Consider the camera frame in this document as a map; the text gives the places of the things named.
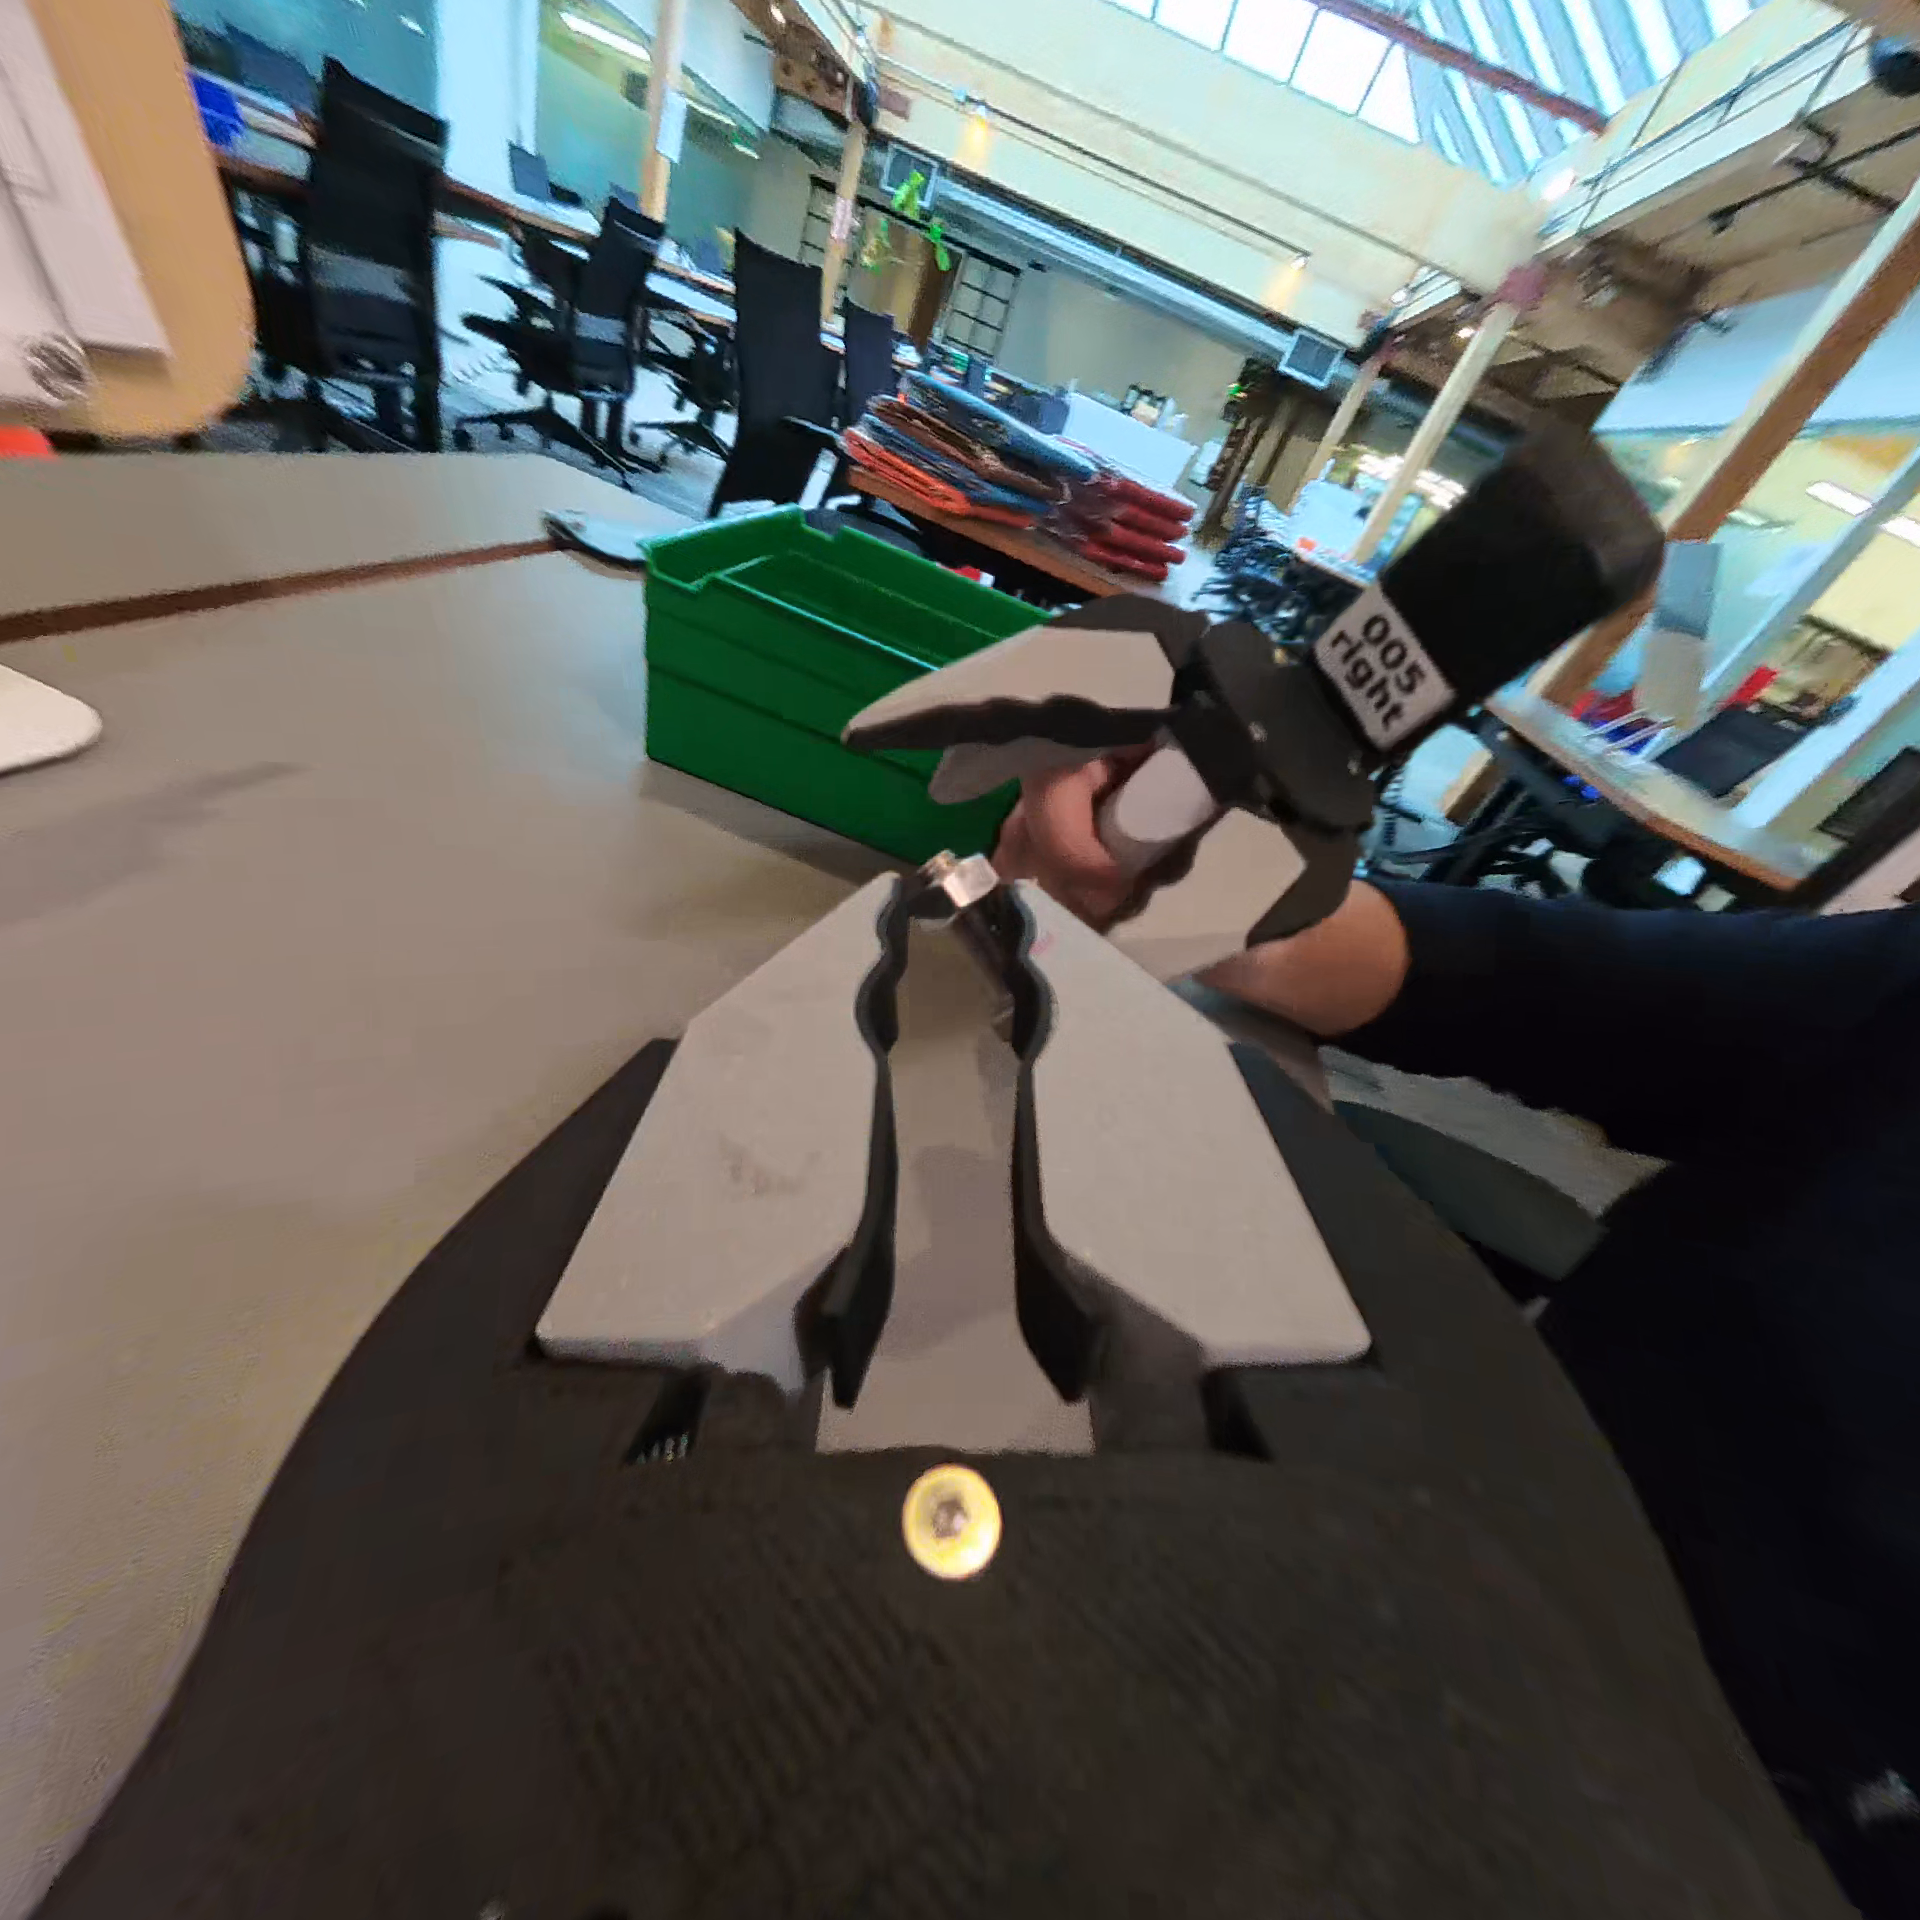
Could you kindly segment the wooden display board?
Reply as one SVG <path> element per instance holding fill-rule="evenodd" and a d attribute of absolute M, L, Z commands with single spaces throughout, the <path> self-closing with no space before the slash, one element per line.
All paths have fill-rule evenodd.
<path fill-rule="evenodd" d="M 97 442 L 169 442 L 218 421 L 254 364 L 254 294 L 169 3 L 30 3 L 131 245 L 169 354 L 93 354 L 67 406 L 7 421 Z"/>

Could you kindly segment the black office chair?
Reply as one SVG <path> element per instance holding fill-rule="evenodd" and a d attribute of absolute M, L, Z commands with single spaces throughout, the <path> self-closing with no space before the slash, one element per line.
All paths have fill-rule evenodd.
<path fill-rule="evenodd" d="M 625 448 L 625 402 L 636 379 L 636 316 L 657 266 L 662 222 L 610 205 L 585 252 L 572 252 L 541 230 L 523 233 L 529 286 L 493 280 L 514 305 L 511 316 L 463 316 L 467 335 L 497 345 L 519 393 L 538 402 L 502 414 L 473 414 L 452 425 L 452 446 L 467 451 L 473 432 L 497 437 L 531 431 L 541 446 L 567 446 L 591 465 L 625 480 L 662 470 Z"/>
<path fill-rule="evenodd" d="M 738 504 L 798 504 L 835 451 L 842 354 L 822 337 L 822 273 L 755 241 L 732 247 L 736 432 L 707 518 Z"/>
<path fill-rule="evenodd" d="M 876 399 L 899 397 L 895 326 L 887 314 L 845 301 L 838 427 L 857 427 Z"/>
<path fill-rule="evenodd" d="M 447 124 L 323 58 L 296 245 L 314 376 L 372 397 L 375 432 L 440 448 L 436 217 Z"/>

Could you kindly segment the white sign placard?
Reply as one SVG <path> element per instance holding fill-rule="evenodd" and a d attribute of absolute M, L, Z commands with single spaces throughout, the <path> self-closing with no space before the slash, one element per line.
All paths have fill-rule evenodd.
<path fill-rule="evenodd" d="M 1667 730 L 1690 730 L 1703 715 L 1719 564 L 1712 542 L 1670 542 L 1664 552 L 1641 634 L 1637 708 Z"/>

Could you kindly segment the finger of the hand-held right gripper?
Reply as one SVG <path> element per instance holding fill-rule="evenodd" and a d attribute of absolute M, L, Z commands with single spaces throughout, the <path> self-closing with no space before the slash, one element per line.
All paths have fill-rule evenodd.
<path fill-rule="evenodd" d="M 1331 911 L 1331 834 L 1226 811 L 1167 879 L 1106 936 L 1156 979 L 1206 973 Z"/>
<path fill-rule="evenodd" d="M 857 711 L 853 752 L 933 752 L 933 802 L 1154 747 L 1193 617 L 1053 617 L 930 669 Z"/>

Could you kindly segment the stack of folded cloths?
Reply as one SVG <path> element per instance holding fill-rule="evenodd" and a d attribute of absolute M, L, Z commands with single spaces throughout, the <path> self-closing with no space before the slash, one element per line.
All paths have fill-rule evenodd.
<path fill-rule="evenodd" d="M 930 373 L 903 373 L 835 436 L 857 493 L 967 536 L 1043 542 L 1107 578 L 1165 586 L 1193 504 Z"/>

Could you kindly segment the green plastic bin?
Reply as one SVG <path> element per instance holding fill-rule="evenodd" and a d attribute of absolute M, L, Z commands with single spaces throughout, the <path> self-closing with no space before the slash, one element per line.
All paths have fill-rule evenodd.
<path fill-rule="evenodd" d="M 994 846 L 1016 786 L 933 802 L 936 752 L 853 752 L 842 733 L 881 695 L 1031 625 L 1037 609 L 798 507 L 662 538 L 643 602 L 651 763 L 907 865 Z"/>

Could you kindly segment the person's office chair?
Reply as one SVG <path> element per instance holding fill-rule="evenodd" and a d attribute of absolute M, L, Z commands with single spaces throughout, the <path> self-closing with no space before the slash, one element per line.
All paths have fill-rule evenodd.
<path fill-rule="evenodd" d="M 1664 1169 L 1472 1079 L 1412 1075 L 1340 1049 L 1323 1049 L 1320 1068 L 1346 1126 L 1526 1304 L 1569 1279 L 1607 1212 Z"/>

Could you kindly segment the person's right hand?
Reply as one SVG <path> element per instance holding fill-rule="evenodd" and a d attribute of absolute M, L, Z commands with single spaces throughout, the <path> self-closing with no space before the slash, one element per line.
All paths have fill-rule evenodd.
<path fill-rule="evenodd" d="M 1097 819 L 1110 789 L 1131 779 L 1133 763 L 1133 755 L 1097 757 L 1023 779 L 1022 800 L 997 834 L 997 875 L 1037 881 L 1097 930 L 1110 930 L 1154 894 L 1181 884 L 1189 850 L 1127 875 L 1102 846 Z M 1193 975 L 1193 984 L 1314 1039 L 1336 1039 L 1377 1020 L 1400 998 L 1407 975 L 1407 929 L 1395 899 L 1355 877 L 1320 922 L 1230 952 Z"/>

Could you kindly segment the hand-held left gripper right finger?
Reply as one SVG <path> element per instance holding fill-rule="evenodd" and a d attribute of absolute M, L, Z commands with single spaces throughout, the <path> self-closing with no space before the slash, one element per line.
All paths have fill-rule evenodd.
<path fill-rule="evenodd" d="M 1361 1362 L 1369 1328 L 1233 1042 L 1030 881 L 979 907 L 1012 998 L 1023 1343 L 1068 1402 Z"/>

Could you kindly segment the wooden desk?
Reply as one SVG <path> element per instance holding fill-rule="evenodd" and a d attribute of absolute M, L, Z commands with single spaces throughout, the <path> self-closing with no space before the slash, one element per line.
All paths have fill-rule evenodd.
<path fill-rule="evenodd" d="M 1536 692 L 1486 695 L 1481 711 L 1494 725 L 1494 744 L 1523 741 L 1671 853 L 1700 861 L 1723 888 L 1743 881 L 1790 896 L 1836 858 L 1782 831 L 1743 826 L 1732 806 L 1708 798 L 1647 757 L 1604 744 Z"/>

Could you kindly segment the white stand base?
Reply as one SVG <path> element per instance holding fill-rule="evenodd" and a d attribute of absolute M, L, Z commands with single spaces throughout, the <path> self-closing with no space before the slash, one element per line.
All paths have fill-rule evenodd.
<path fill-rule="evenodd" d="M 3 779 L 67 763 L 100 744 L 100 713 L 74 695 L 14 666 L 3 666 L 0 684 Z"/>

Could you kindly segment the printed instruction sheet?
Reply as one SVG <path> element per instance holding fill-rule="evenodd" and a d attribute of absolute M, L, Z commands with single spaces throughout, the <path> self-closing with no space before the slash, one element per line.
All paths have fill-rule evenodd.
<path fill-rule="evenodd" d="M 169 337 L 30 4 L 3 4 L 3 416 L 89 397 Z"/>

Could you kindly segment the person's right forearm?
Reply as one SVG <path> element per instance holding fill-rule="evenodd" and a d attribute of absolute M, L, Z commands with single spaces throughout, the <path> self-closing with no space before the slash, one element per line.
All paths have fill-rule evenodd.
<path fill-rule="evenodd" d="M 1383 890 L 1406 975 L 1346 1050 L 1463 1075 L 1670 1163 L 1918 1112 L 1918 909 L 1618 909 Z"/>

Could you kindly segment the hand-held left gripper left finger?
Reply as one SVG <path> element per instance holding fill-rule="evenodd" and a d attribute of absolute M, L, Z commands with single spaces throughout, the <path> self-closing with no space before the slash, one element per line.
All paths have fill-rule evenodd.
<path fill-rule="evenodd" d="M 538 1316 L 545 1355 L 857 1400 L 895 1287 L 907 930 L 880 877 L 689 1020 Z"/>

